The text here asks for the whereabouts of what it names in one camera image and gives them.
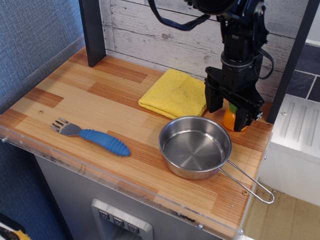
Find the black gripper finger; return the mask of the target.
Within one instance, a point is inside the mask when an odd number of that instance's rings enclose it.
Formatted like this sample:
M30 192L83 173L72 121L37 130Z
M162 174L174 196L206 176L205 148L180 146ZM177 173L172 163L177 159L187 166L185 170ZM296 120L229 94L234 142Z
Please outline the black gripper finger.
M210 113L216 112L223 107L224 98L220 95L220 91L205 84L205 100L207 110Z
M242 106L236 110L233 130L235 132L241 132L245 127L250 126L253 120L256 119L256 107Z

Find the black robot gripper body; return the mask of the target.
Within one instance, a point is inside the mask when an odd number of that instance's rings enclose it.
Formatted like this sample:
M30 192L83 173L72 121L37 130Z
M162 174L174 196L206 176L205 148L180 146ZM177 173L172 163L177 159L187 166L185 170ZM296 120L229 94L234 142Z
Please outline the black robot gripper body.
M257 110L256 120L262 117L261 107L265 101L256 89L262 67L262 59L256 58L252 64L237 68L223 64L222 69L208 66L205 84L218 90L223 99L237 108L250 106Z

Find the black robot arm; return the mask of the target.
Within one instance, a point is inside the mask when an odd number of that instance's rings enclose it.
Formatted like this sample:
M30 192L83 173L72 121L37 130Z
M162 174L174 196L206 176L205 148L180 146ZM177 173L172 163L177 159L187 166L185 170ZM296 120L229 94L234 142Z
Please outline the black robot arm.
M256 89L263 58L273 58L262 47L267 43L264 1L189 0L188 5L220 23L224 44L222 68L208 66L205 71L205 99L210 113L222 108L224 100L235 108L233 131L241 132L262 116L265 101Z

